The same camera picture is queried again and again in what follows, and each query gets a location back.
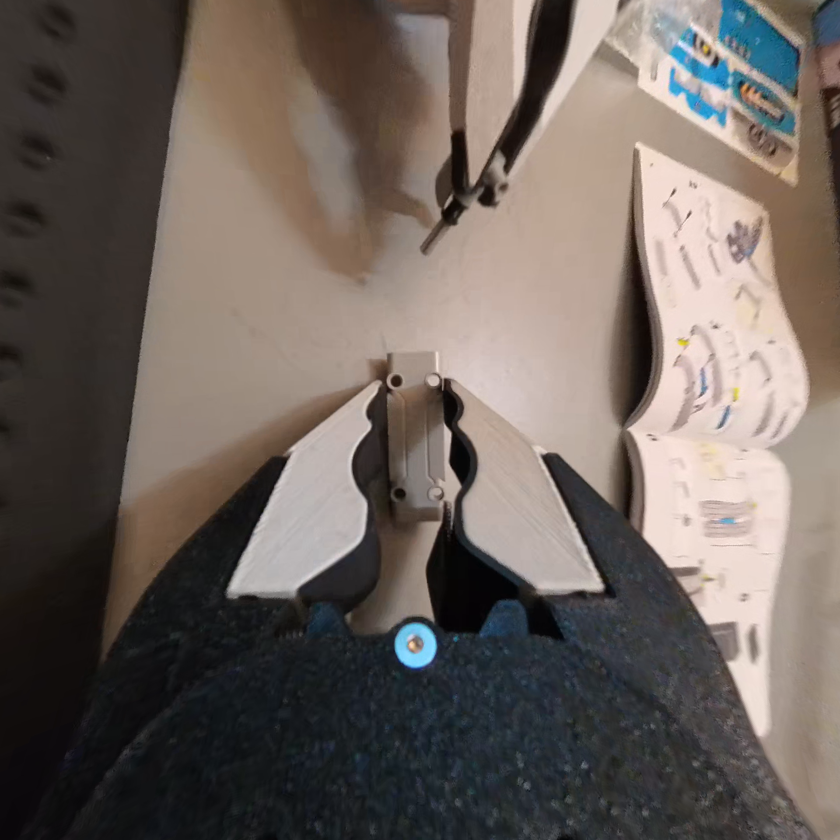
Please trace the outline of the small grey connector piece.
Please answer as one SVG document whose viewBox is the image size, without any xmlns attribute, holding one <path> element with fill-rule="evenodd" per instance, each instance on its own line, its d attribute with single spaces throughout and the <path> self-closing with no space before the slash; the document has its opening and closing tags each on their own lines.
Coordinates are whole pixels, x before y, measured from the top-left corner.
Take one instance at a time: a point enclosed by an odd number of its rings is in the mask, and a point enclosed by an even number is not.
<svg viewBox="0 0 840 840">
<path fill-rule="evenodd" d="M 507 160 L 501 151 L 496 151 L 486 164 L 478 182 L 479 205 L 497 207 L 509 188 Z"/>
</svg>

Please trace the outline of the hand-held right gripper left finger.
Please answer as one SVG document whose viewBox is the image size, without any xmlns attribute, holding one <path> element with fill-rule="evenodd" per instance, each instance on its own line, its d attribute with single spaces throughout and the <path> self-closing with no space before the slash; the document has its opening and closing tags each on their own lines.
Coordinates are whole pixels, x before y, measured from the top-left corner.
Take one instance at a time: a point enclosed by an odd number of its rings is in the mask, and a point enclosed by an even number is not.
<svg viewBox="0 0 840 840">
<path fill-rule="evenodd" d="M 386 396 L 373 381 L 281 457 L 227 599 L 351 614 L 382 571 L 376 514 L 385 489 Z"/>
</svg>

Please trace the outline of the white instruction booklet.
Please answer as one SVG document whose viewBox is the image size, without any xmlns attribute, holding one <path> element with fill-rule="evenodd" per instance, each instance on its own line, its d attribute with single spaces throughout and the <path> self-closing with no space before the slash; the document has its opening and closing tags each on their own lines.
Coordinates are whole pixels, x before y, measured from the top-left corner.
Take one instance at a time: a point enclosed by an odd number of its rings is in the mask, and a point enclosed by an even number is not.
<svg viewBox="0 0 840 840">
<path fill-rule="evenodd" d="M 756 734 L 791 512 L 771 448 L 807 407 L 767 210 L 642 143 L 633 221 L 652 370 L 628 418 L 631 521 L 709 626 Z"/>
</svg>

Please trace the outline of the grey desk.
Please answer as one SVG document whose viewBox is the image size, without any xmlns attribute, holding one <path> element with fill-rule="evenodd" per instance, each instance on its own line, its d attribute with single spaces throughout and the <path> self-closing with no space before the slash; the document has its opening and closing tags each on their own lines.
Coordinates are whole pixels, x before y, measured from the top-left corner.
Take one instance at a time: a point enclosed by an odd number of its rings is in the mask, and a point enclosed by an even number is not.
<svg viewBox="0 0 840 840">
<path fill-rule="evenodd" d="M 436 350 L 628 512 L 621 426 L 649 371 L 633 251 L 643 142 L 770 211 L 811 377 L 775 450 L 791 477 L 764 744 L 838 838 L 838 244 L 813 48 L 798 186 L 637 88 L 611 50 L 578 77 L 497 209 L 429 256 L 449 152 L 446 2 L 193 2 L 175 103 L 104 630 L 270 455 Z"/>
</svg>

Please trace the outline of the crumpled clear plastic wrap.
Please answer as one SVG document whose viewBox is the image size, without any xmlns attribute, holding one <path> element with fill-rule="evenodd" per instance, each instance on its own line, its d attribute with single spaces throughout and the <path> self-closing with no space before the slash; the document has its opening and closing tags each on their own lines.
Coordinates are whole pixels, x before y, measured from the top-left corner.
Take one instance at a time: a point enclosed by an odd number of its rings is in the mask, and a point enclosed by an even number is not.
<svg viewBox="0 0 840 840">
<path fill-rule="evenodd" d="M 668 53 L 692 25 L 715 35 L 721 13 L 721 1 L 620 1 L 603 44 L 641 69 Z"/>
</svg>

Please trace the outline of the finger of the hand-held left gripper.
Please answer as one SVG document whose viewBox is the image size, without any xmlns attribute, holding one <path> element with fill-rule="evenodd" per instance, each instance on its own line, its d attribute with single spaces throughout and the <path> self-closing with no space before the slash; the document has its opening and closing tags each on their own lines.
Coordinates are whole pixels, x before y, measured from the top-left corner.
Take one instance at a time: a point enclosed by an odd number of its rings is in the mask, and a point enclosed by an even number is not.
<svg viewBox="0 0 840 840">
<path fill-rule="evenodd" d="M 513 102 L 513 2 L 522 1 L 450 4 L 449 132 L 466 133 L 472 182 L 498 141 Z"/>
<path fill-rule="evenodd" d="M 616 17 L 617 1 L 512 4 L 513 102 L 496 152 L 515 172 L 541 139 Z"/>
</svg>

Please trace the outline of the blue sticker sheet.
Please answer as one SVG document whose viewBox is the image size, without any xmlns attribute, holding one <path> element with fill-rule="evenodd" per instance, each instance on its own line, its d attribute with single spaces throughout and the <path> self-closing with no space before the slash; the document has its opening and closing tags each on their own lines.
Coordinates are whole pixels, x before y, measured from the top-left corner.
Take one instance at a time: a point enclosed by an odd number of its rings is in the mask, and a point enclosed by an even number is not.
<svg viewBox="0 0 840 840">
<path fill-rule="evenodd" d="M 652 98 L 789 186 L 799 181 L 805 39 L 762 2 L 721 1 L 715 35 L 690 26 L 638 69 Z"/>
</svg>

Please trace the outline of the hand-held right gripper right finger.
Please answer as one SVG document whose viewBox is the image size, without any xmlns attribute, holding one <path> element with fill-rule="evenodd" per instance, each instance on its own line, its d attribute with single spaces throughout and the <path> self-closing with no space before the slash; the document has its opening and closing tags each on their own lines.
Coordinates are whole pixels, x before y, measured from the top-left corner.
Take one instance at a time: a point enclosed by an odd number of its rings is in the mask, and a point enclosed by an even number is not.
<svg viewBox="0 0 840 840">
<path fill-rule="evenodd" d="M 427 563 L 436 624 L 477 633 L 495 604 L 513 601 L 543 629 L 553 600 L 604 595 L 548 452 L 453 379 L 444 420 L 459 489 Z"/>
</svg>

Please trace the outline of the grey panel with holes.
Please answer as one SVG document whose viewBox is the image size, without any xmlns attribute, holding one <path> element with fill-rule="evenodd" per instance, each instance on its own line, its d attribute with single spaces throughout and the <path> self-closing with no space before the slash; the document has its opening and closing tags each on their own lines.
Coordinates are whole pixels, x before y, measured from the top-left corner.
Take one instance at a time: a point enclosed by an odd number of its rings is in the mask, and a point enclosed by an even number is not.
<svg viewBox="0 0 840 840">
<path fill-rule="evenodd" d="M 444 377 L 437 351 L 387 356 L 388 480 L 396 523 L 439 522 L 445 504 Z"/>
</svg>

